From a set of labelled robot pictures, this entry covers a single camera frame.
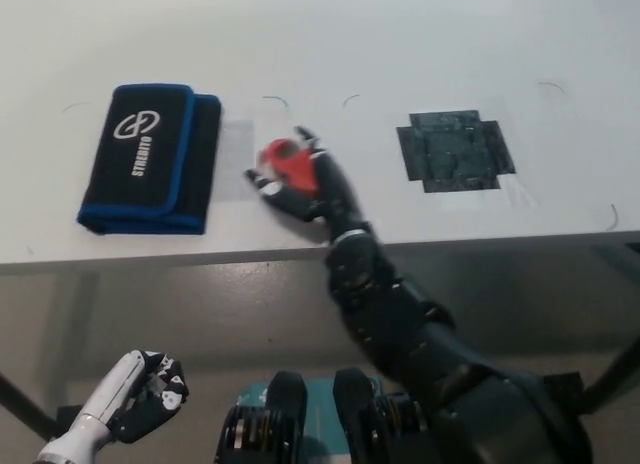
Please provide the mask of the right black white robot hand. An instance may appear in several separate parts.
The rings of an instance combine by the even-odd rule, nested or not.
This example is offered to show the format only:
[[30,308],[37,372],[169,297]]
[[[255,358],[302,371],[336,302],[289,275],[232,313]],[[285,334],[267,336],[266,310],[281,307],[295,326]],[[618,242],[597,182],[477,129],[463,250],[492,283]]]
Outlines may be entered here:
[[296,140],[280,138],[258,154],[258,165],[244,172],[261,199],[302,222],[322,219],[335,242],[373,232],[351,184],[319,137],[297,126]]

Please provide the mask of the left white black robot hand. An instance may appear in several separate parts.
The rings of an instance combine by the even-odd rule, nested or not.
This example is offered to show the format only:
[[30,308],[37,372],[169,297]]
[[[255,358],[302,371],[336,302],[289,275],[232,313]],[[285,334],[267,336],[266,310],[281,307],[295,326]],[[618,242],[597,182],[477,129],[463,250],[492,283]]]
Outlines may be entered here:
[[178,360],[133,350],[107,373],[74,422],[97,423],[109,441],[132,444],[174,417],[188,396]]

